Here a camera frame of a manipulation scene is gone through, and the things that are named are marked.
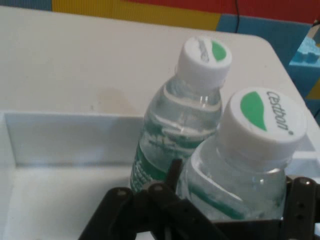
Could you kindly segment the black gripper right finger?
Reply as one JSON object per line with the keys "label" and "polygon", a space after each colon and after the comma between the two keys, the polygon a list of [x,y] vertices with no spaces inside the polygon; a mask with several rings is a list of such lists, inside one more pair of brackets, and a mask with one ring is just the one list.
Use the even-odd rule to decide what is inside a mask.
{"label": "black gripper right finger", "polygon": [[316,224],[320,222],[320,185],[315,180],[300,176],[291,181],[281,238],[283,240],[318,240]]}

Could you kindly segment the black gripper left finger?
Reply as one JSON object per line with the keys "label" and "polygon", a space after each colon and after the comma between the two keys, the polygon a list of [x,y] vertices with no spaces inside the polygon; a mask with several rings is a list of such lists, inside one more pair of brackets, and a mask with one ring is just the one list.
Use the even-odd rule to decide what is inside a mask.
{"label": "black gripper left finger", "polygon": [[138,193],[110,189],[98,205],[81,240],[134,240],[150,232],[156,240],[225,240],[227,237],[188,200],[175,194],[182,160],[172,161],[164,181]]}

